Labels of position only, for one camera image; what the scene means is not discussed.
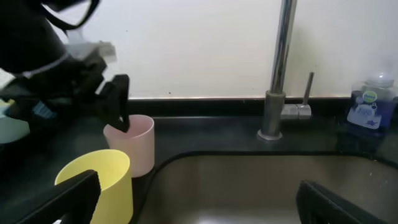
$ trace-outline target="soap bottle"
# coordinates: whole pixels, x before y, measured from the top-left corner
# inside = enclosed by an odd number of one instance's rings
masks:
[[[383,136],[396,107],[397,88],[394,79],[378,73],[353,85],[347,124],[355,134]]]

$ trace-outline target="robotic arm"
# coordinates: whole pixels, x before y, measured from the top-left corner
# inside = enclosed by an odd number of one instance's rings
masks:
[[[105,61],[98,46],[64,45],[50,23],[64,32],[81,27],[98,7],[91,0],[77,25],[67,24],[49,13],[64,10],[82,0],[0,0],[0,68],[15,79],[0,91],[13,99],[7,115],[25,121],[52,119],[64,111],[96,114],[111,126],[129,129],[127,96],[129,77],[116,75],[96,94]]]

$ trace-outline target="yellow cup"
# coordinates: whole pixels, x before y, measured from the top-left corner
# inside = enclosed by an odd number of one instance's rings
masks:
[[[71,161],[58,174],[55,185],[92,169],[101,184],[91,224],[127,224],[132,217],[130,159],[119,150],[104,149]]]

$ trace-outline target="sink basin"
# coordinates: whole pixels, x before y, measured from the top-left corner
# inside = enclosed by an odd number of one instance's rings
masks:
[[[138,224],[300,223],[295,196],[314,180],[398,223],[398,170],[351,156],[192,156],[154,177]]]

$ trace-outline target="green logo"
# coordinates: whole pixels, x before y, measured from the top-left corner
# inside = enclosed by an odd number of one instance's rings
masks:
[[[373,91],[366,91],[363,93],[362,98],[367,103],[372,103],[377,100],[377,94]]]

